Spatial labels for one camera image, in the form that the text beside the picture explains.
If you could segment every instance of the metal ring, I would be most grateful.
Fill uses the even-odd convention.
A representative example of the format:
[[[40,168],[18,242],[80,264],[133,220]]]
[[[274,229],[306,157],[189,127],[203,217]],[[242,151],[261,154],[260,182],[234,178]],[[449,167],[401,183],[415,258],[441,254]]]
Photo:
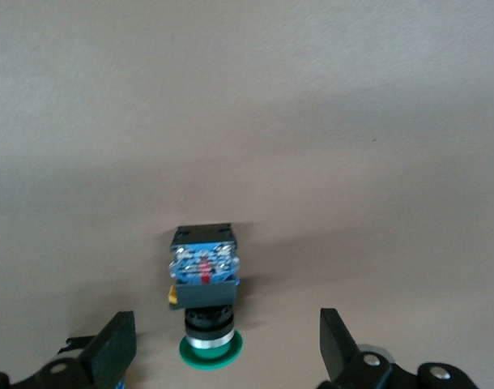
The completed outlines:
[[[221,338],[213,339],[213,340],[200,340],[200,339],[192,338],[191,336],[188,335],[186,335],[185,338],[188,340],[188,343],[191,345],[191,347],[205,350],[208,348],[216,348],[223,346],[224,344],[228,343],[233,336],[234,336],[234,330],[231,330],[231,332],[229,332],[225,336],[222,336]]]

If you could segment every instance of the gray background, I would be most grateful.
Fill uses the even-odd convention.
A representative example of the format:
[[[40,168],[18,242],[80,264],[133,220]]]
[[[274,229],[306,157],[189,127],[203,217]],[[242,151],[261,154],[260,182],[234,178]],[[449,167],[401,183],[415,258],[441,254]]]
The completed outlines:
[[[245,349],[200,372],[168,245],[221,221]],[[0,370],[133,309],[133,389],[313,388],[323,306],[494,387],[494,1],[0,1]]]

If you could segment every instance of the metal bolt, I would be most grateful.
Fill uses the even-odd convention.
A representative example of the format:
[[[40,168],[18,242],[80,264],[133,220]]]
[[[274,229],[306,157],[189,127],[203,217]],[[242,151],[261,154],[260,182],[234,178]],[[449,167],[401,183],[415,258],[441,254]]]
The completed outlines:
[[[433,366],[429,369],[431,374],[438,379],[449,379],[450,373],[440,366]]]
[[[67,368],[67,365],[65,363],[58,363],[57,365],[54,365],[49,372],[51,374],[56,374],[56,373],[60,373],[61,371],[65,370],[66,368]]]
[[[370,366],[379,366],[380,365],[380,359],[376,355],[373,354],[366,354],[364,355],[364,362]]]

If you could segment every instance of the gray wall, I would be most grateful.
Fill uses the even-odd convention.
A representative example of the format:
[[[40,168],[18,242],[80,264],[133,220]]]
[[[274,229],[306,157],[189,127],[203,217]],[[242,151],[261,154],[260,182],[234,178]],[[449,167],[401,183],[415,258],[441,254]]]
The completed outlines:
[[[202,373],[168,245],[220,221],[245,349]],[[313,388],[323,306],[494,387],[494,1],[0,1],[0,370],[133,309],[134,389]]]

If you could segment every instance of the screw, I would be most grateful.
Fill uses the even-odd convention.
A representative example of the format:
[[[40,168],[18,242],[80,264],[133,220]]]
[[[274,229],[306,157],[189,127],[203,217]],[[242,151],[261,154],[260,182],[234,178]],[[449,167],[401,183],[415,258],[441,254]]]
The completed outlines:
[[[440,366],[433,366],[429,369],[431,374],[438,379],[449,379],[450,373]]]
[[[370,366],[379,366],[380,365],[380,359],[376,355],[373,354],[366,354],[364,355],[364,362],[366,362]]]
[[[58,363],[58,364],[54,365],[49,372],[51,374],[56,374],[56,373],[60,373],[61,371],[65,370],[66,368],[67,368],[67,365],[65,363]]]

